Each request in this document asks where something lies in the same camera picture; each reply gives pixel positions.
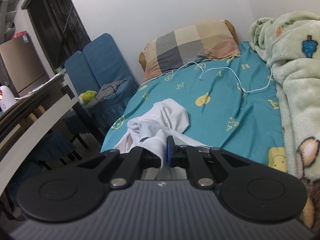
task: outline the plush toy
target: plush toy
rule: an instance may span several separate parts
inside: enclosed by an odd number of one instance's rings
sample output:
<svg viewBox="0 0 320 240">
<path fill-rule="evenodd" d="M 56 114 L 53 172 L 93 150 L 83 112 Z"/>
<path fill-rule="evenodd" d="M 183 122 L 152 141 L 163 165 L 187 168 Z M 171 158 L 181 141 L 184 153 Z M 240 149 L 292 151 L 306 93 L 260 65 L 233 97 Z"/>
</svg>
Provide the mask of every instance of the plush toy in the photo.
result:
<svg viewBox="0 0 320 240">
<path fill-rule="evenodd" d="M 79 101 L 81 105 L 89 103 L 97 95 L 97 92 L 94 90 L 88 90 L 85 93 L 79 95 Z"/>
<path fill-rule="evenodd" d="M 298 178 L 308 191 L 308 200 L 303 209 L 303 222 L 312 231 L 320 230 L 320 141 L 306 138 L 297 150 Z"/>
</svg>

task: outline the gray cloth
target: gray cloth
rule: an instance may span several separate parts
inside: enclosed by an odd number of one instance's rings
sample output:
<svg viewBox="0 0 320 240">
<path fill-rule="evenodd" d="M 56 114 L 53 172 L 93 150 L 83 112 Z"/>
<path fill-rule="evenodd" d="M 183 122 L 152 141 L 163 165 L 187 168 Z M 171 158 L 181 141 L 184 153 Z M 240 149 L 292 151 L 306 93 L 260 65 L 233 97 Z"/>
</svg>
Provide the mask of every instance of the gray cloth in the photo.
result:
<svg viewBox="0 0 320 240">
<path fill-rule="evenodd" d="M 99 102 L 103 102 L 103 100 L 105 100 L 108 96 L 112 95 L 113 93 L 115 93 L 117 91 L 118 86 L 120 86 L 120 84 L 124 81 L 126 81 L 127 79 L 124 80 L 119 80 L 119 81 L 114 81 L 112 83 L 103 85 L 101 87 L 101 89 L 99 90 L 98 94 L 95 96 L 94 99 L 92 99 L 88 104 L 87 104 L 87 108 L 92 108 L 94 107 L 96 104 L 98 104 Z"/>
</svg>

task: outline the metal screw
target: metal screw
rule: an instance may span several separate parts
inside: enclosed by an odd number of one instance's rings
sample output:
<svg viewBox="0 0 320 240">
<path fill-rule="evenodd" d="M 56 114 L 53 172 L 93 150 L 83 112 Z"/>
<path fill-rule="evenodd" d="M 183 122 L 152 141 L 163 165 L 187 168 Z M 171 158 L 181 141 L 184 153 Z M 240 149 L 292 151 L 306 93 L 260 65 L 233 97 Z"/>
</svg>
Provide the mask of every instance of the metal screw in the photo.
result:
<svg viewBox="0 0 320 240">
<path fill-rule="evenodd" d="M 111 180 L 111 185 L 115 187 L 124 186 L 127 183 L 127 181 L 123 178 L 115 178 Z"/>
<path fill-rule="evenodd" d="M 200 186 L 211 186 L 213 184 L 213 180 L 209 178 L 201 178 L 198 180 L 198 184 Z"/>
<path fill-rule="evenodd" d="M 160 186 L 160 187 L 164 187 L 165 185 L 167 185 L 167 184 L 164 181 L 161 181 L 158 183 L 158 186 Z"/>
</svg>

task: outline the blanket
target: blanket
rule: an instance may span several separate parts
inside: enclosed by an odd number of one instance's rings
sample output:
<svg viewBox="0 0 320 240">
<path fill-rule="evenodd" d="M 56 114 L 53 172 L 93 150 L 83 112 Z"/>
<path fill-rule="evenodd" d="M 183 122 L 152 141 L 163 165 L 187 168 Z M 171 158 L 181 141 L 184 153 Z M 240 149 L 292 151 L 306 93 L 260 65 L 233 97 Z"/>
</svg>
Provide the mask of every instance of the blanket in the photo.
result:
<svg viewBox="0 0 320 240">
<path fill-rule="evenodd" d="M 277 82 L 288 173 L 308 191 L 302 218 L 320 229 L 320 17 L 293 12 L 262 18 L 250 28 L 250 46 Z"/>
</svg>

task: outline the table leg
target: table leg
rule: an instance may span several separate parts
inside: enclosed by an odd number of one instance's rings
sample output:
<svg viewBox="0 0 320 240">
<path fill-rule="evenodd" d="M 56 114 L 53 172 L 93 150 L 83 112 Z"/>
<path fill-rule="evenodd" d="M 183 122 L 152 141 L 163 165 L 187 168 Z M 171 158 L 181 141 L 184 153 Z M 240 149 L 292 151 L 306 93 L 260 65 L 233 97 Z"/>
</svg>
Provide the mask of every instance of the table leg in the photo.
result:
<svg viewBox="0 0 320 240">
<path fill-rule="evenodd" d="M 75 95 L 71 91 L 70 87 L 66 85 L 61 89 L 62 93 L 65 95 L 67 94 L 70 99 L 73 99 Z M 93 123 L 87 112 L 82 108 L 81 104 L 79 102 L 76 102 L 73 105 L 73 110 L 75 113 L 78 115 L 80 120 L 84 123 L 84 125 L 88 128 L 90 133 L 97 139 L 97 141 L 102 145 L 104 141 L 104 135 L 103 133 L 99 130 L 99 128 Z"/>
</svg>

